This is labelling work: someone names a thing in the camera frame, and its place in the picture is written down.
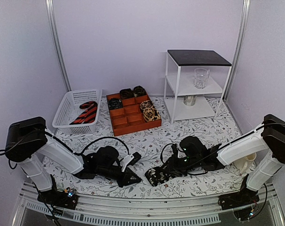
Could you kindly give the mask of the black white floral tie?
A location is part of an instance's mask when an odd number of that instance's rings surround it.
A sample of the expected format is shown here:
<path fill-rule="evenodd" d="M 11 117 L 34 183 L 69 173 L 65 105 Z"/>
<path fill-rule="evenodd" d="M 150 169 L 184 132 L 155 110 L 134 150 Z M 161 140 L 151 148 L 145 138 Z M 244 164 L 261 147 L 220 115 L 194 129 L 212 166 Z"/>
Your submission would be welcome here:
<path fill-rule="evenodd" d="M 164 184 L 172 179 L 172 176 L 163 172 L 160 167 L 151 168 L 147 170 L 144 175 L 150 185 L 153 187 Z"/>

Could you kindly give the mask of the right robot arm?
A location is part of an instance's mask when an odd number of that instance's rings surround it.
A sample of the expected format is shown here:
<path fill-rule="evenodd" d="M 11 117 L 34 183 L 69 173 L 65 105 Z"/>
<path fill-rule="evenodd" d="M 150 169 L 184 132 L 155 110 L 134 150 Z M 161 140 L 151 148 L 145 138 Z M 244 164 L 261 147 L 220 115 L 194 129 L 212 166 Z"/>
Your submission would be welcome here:
<path fill-rule="evenodd" d="M 225 145 L 218 144 L 207 149 L 197 137 L 188 136 L 175 146 L 175 150 L 186 156 L 176 161 L 167 160 L 161 167 L 163 172 L 172 174 L 172 170 L 176 170 L 174 174 L 177 175 L 181 170 L 201 164 L 227 166 L 240 158 L 266 150 L 267 155 L 244 178 L 239 192 L 234 193 L 237 204 L 246 205 L 260 187 L 285 165 L 285 122 L 268 114 L 257 128 Z"/>

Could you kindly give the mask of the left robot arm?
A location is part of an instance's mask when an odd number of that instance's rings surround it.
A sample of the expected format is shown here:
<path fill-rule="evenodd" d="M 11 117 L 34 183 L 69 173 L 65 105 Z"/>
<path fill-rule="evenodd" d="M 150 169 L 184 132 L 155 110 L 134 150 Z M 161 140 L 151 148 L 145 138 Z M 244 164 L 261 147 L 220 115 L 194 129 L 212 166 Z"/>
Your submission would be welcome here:
<path fill-rule="evenodd" d="M 46 172 L 37 154 L 60 164 L 79 179 L 102 176 L 116 180 L 119 187 L 141 182 L 141 178 L 129 168 L 140 160 L 141 155 L 137 152 L 119 158 L 116 148 L 106 146 L 94 153 L 76 153 L 50 133 L 42 117 L 13 123 L 9 126 L 6 147 L 0 150 L 0 156 L 16 163 L 51 204 L 58 204 L 62 194 L 57 191 L 55 179 Z"/>

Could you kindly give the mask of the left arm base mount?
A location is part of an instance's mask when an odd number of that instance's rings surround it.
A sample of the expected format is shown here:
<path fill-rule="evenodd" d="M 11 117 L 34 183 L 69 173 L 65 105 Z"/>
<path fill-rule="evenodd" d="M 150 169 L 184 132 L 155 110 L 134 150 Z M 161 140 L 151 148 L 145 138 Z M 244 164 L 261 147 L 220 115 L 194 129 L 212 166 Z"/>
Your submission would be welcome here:
<path fill-rule="evenodd" d="M 51 175 L 52 187 L 48 191 L 38 192 L 37 200 L 55 207 L 75 210 L 79 196 L 74 188 L 67 187 L 63 191 L 58 191 L 54 177 Z"/>

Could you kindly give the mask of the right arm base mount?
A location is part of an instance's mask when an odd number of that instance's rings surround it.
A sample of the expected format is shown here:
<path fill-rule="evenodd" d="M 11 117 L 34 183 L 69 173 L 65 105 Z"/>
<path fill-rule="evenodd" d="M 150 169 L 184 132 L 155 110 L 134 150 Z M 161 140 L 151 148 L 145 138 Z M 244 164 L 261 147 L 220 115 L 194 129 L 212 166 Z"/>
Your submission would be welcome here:
<path fill-rule="evenodd" d="M 234 217 L 239 221 L 248 221 L 256 216 L 259 206 L 257 192 L 243 189 L 238 192 L 220 195 L 218 204 L 222 210 L 235 209 L 249 205 L 248 208 L 233 211 Z"/>

